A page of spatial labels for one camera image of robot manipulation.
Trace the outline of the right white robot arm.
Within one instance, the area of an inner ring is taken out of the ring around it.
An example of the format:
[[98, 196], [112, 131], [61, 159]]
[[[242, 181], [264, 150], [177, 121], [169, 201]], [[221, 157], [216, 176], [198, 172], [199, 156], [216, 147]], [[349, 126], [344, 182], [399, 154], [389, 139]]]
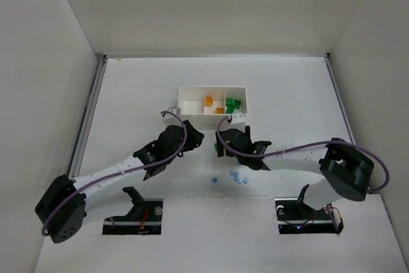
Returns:
[[351, 143], [333, 138], [297, 150], [273, 148], [270, 141], [251, 141], [250, 127], [217, 130], [217, 155], [235, 157], [255, 171], [294, 170], [321, 175], [305, 185], [298, 203], [314, 210], [339, 199], [362, 202], [374, 169], [373, 161]]

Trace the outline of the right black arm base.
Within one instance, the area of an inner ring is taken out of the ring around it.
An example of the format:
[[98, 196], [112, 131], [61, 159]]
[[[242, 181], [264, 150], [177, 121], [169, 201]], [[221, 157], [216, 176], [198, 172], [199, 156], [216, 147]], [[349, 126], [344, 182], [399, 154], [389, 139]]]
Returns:
[[315, 210], [304, 203], [305, 185], [298, 198], [275, 198], [277, 225], [281, 235], [331, 233], [340, 235], [343, 217], [331, 203]]

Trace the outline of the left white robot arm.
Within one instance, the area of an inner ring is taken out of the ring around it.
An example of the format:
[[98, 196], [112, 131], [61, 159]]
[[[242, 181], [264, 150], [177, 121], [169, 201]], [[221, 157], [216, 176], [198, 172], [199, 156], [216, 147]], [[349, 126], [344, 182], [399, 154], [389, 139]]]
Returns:
[[144, 199], [132, 180], [158, 175], [175, 158], [199, 148], [204, 137], [185, 120], [181, 126], [166, 127], [156, 140], [113, 166], [76, 178], [56, 177], [35, 206], [42, 236], [58, 244], [96, 219], [137, 215]]

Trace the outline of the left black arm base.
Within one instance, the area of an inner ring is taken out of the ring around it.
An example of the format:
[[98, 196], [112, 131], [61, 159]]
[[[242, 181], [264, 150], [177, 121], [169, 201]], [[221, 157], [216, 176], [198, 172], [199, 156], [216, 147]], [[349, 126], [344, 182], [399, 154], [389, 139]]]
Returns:
[[143, 198], [134, 187], [125, 187], [132, 206], [123, 215], [104, 220], [103, 235], [160, 235], [162, 233], [163, 199]]

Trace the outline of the yellow lego brick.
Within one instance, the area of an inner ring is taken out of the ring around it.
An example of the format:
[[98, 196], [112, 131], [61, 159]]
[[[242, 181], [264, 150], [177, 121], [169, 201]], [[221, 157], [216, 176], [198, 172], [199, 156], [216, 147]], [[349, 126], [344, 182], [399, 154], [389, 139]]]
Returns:
[[204, 97], [204, 106], [211, 107], [213, 105], [213, 98], [211, 96]]
[[215, 114], [224, 114], [225, 109], [223, 107], [217, 107], [215, 110]]

